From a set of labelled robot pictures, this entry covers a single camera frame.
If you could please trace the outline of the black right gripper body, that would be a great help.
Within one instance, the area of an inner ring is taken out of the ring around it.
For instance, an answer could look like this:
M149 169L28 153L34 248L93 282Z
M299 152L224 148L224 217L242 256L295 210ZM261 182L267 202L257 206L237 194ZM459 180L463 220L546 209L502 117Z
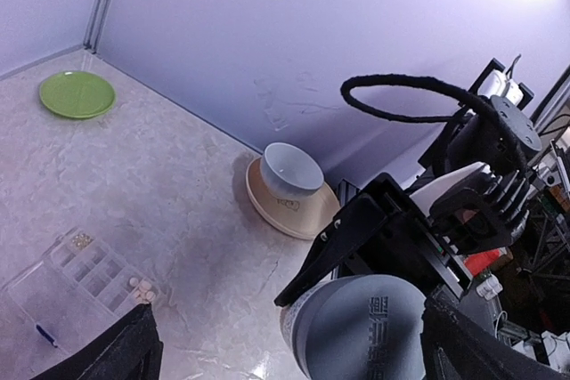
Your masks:
M373 197L387 216L373 236L351 256L353 274L388 274L404 279L424 295L446 287L463 297L472 275L451 246L435 236L424 214L387 173L360 192Z

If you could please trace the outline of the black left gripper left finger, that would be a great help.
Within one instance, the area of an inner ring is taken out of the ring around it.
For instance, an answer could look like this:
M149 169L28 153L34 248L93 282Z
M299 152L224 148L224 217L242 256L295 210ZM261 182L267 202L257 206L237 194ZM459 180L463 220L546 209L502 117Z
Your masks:
M36 376L50 379L158 379L163 356L149 304L138 304L79 352Z

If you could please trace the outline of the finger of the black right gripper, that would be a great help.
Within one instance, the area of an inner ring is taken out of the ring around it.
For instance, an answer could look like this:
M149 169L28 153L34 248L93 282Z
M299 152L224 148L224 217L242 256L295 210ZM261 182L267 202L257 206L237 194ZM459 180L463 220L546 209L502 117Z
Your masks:
M358 195L344 206L315 238L305 261L293 280L277 295L274 304L293 304L348 256L373 238L392 216L387 198Z

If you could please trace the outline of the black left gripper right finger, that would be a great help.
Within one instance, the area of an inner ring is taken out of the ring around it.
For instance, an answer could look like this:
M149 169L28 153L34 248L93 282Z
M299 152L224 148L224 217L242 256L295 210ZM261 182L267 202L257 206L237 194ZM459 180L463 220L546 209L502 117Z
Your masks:
M420 335L426 379L567 379L501 344L441 296L425 301Z

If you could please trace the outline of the clear plastic pill organizer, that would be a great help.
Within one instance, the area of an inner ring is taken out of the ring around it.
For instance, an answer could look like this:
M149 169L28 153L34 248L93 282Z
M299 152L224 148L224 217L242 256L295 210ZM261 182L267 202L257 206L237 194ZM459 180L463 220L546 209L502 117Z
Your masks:
M103 239L81 248L72 239L81 229L58 237L39 260L17 274L1 290L32 323L32 330L53 348L76 352L136 305L127 281L155 281L128 263Z

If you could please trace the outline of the grey bottle cap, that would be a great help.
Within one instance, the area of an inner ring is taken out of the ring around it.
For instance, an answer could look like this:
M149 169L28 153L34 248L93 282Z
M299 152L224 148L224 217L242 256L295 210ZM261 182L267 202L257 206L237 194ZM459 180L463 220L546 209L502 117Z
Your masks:
M322 306L308 328L299 367L307 378L425 378L421 291L390 275L322 283Z

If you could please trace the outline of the orange grey-capped pill bottle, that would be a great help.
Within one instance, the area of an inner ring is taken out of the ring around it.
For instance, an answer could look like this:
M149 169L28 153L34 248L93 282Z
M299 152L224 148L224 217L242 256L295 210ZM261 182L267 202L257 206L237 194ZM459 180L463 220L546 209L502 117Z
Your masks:
M293 304L281 309L281 336L293 354L299 367L305 351L308 328L323 302L322 289L325 283L317 284L302 294Z

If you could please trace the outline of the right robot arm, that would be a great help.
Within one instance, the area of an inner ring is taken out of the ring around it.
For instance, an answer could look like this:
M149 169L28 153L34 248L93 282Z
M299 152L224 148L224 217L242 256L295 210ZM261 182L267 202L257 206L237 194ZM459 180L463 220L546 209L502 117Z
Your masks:
M472 282L465 255L506 247L529 215L529 160L541 149L532 122L510 100L481 96L433 77L376 74L347 79L343 100L371 116L417 124L417 117L376 109L356 88L401 86L450 97L460 109L423 158L424 173L407 189L379 174L315 237L298 274L275 298L286 307L329 273L394 275L423 294L441 288L455 301Z

